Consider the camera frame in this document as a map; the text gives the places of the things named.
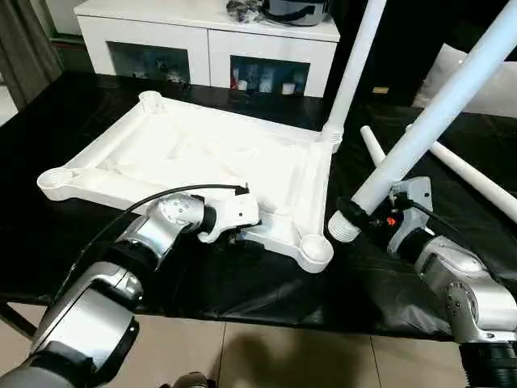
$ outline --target tile floor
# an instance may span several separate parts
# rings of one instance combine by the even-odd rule
[[[7,90],[7,86],[0,85],[0,125],[7,122],[18,112],[15,103]]]
[[[13,304],[34,324],[44,309]],[[108,388],[158,388],[191,371],[220,388],[466,386],[455,344],[139,316],[141,333]],[[29,341],[0,322],[0,373]]]

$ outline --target white tray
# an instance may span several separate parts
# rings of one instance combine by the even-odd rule
[[[332,144],[320,133],[162,98],[140,102],[37,184],[50,200],[71,197],[125,209],[167,188],[249,184],[262,225],[240,238],[320,272],[334,254],[322,236]],[[196,190],[207,202],[228,190]],[[146,206],[137,209],[143,214]]]

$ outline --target black plastic sheet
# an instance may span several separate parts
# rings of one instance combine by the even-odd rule
[[[148,89],[306,129],[319,129],[323,123],[319,99],[64,75],[2,127],[0,301],[48,303],[81,247],[118,213],[83,200],[47,200],[36,178],[70,160],[131,108],[140,91]],[[359,128],[371,125],[387,152],[418,112],[380,106],[352,110],[343,144],[332,162],[327,219],[336,198],[353,195],[373,171]],[[516,120],[462,115],[442,142],[504,188],[517,192]],[[417,175],[431,177],[435,211],[471,238],[513,289],[515,225],[431,155],[410,173]],[[114,238],[129,221],[108,237]],[[431,228],[448,232],[432,223]],[[389,257],[363,235],[352,244],[332,243],[334,259],[324,272],[313,275],[286,256],[230,247],[224,241],[204,245],[195,236],[184,236],[157,274],[154,289],[146,290],[140,312],[450,339],[441,303],[411,265]]]

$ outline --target white cabinet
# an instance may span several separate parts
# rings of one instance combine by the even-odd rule
[[[226,0],[89,0],[77,6],[96,73],[323,96],[339,41],[313,27],[241,24]]]
[[[204,28],[79,16],[95,73],[210,85]]]

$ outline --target black cable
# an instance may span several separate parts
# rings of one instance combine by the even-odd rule
[[[414,200],[410,200],[409,198],[397,198],[401,203],[407,204],[410,207],[416,208],[420,210],[422,213],[425,213],[427,216],[432,218],[433,220],[436,220],[440,224],[446,226],[448,229],[450,229],[452,232],[456,234],[457,237],[459,237],[463,244],[466,245],[466,248],[469,249],[474,255],[477,256],[477,258],[485,265],[487,268],[488,273],[492,276],[494,280],[496,280],[499,284],[502,285],[502,279],[501,277],[495,273],[495,271],[489,266],[484,259],[484,255],[481,254],[481,252],[469,241],[468,238],[465,237],[465,235],[457,229],[454,225],[449,223],[448,221],[445,221],[442,217],[440,217],[438,214],[433,213],[425,206],[419,204],[418,202],[415,202]]]
[[[76,258],[74,263],[72,264],[72,267],[70,267],[70,270],[66,274],[65,279],[61,283],[60,288],[57,290],[56,295],[52,299],[52,302],[50,306],[53,306],[53,304],[56,302],[56,300],[61,296],[63,293],[63,290],[65,289],[70,277],[74,273],[75,268],[79,265],[82,258],[85,256],[85,254],[90,250],[90,248],[103,236],[108,232],[117,222],[119,222],[122,218],[124,218],[126,215],[131,213],[133,210],[140,208],[142,205],[145,205],[146,203],[150,202],[151,200],[156,200],[157,198],[161,198],[162,196],[168,196],[170,194],[175,194],[176,192],[185,192],[187,190],[197,190],[201,188],[228,188],[230,190],[235,190],[235,194],[246,194],[249,191],[248,188],[244,188],[242,186],[232,185],[232,184],[219,184],[219,183],[206,183],[206,184],[192,184],[190,186],[182,186],[180,188],[170,188],[168,190],[164,190],[163,192],[157,192],[156,194],[153,194],[152,196],[147,196],[143,200],[139,200],[138,202],[135,202],[131,206],[129,206],[127,209],[125,209],[121,214],[113,218],[110,222],[108,222],[79,252],[79,256]]]

